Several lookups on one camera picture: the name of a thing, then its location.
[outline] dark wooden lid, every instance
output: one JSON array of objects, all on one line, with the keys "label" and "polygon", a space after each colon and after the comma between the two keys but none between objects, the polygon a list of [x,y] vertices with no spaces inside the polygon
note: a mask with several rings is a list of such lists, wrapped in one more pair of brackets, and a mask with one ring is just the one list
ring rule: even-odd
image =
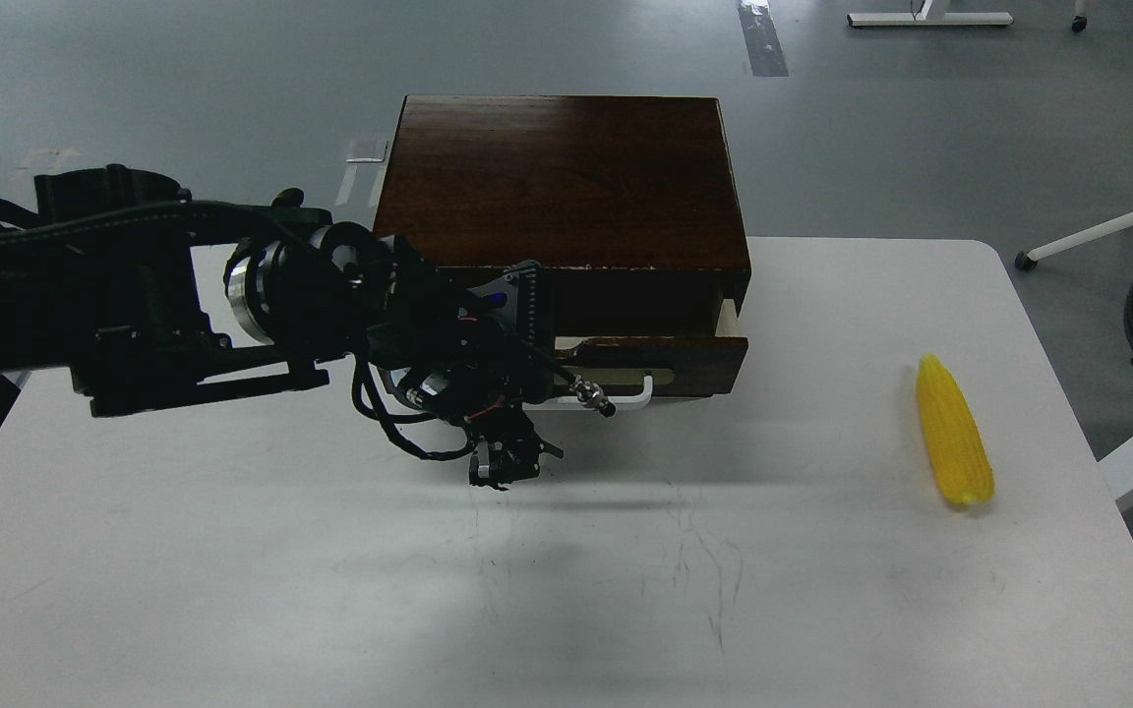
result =
[{"label": "dark wooden lid", "polygon": [[409,95],[374,230],[450,270],[750,274],[714,99]]}]

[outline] red wire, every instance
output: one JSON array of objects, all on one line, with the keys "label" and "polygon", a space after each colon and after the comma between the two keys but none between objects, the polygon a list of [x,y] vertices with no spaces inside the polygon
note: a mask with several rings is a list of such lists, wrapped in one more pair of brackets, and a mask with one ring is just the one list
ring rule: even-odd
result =
[{"label": "red wire", "polygon": [[496,399],[495,403],[491,404],[491,407],[482,409],[482,411],[479,411],[478,413],[469,413],[469,416],[466,417],[466,421],[467,423],[475,421],[475,418],[480,417],[480,416],[485,416],[485,413],[491,413],[492,411],[495,411],[497,408],[502,407],[503,403],[504,403],[504,395],[501,395],[501,398]]}]

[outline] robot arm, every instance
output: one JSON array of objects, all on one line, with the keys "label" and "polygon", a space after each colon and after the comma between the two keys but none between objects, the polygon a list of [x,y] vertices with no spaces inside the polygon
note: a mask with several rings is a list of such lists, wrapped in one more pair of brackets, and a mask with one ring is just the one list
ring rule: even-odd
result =
[{"label": "robot arm", "polygon": [[[615,411],[554,362],[553,292],[535,262],[466,290],[403,237],[334,224],[298,189],[269,206],[198,202],[121,165],[35,187],[36,214],[0,201],[0,372],[69,367],[94,416],[316,389],[329,381],[318,362],[351,355],[352,403],[392,443],[427,460],[471,454],[471,483],[500,488],[562,454],[522,411],[554,375],[585,407]],[[221,242],[237,242],[225,292],[259,347],[235,348],[198,306],[190,248]],[[288,373],[205,382],[274,362]],[[376,377],[418,413],[387,412]],[[465,446],[425,452],[397,429],[432,418],[462,428]]]}]

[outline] wood grain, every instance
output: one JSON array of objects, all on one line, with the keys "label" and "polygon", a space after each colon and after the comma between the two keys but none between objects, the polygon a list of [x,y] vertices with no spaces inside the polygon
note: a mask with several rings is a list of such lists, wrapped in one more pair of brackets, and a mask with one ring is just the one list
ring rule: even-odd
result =
[{"label": "wood grain", "polygon": [[709,339],[750,279],[714,99],[409,95],[374,230],[465,287],[540,261],[559,335]]}]

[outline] gray floor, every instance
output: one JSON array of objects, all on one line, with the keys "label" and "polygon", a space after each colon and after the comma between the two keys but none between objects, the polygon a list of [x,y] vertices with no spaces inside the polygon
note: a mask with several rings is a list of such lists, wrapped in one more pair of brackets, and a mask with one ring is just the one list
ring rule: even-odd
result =
[{"label": "gray floor", "polygon": [[[641,93],[718,95],[757,236],[972,238],[1011,261],[1133,210],[1133,3],[1093,3],[1076,36],[1070,0],[957,5],[1007,28],[868,31],[846,12],[903,1],[773,5],[782,78],[751,76],[732,0],[0,3],[0,196],[31,205],[19,176],[62,159],[329,206],[406,93]],[[338,219],[369,223],[372,179]],[[1015,276],[1098,457],[1133,435],[1132,274],[1133,230]]]}]

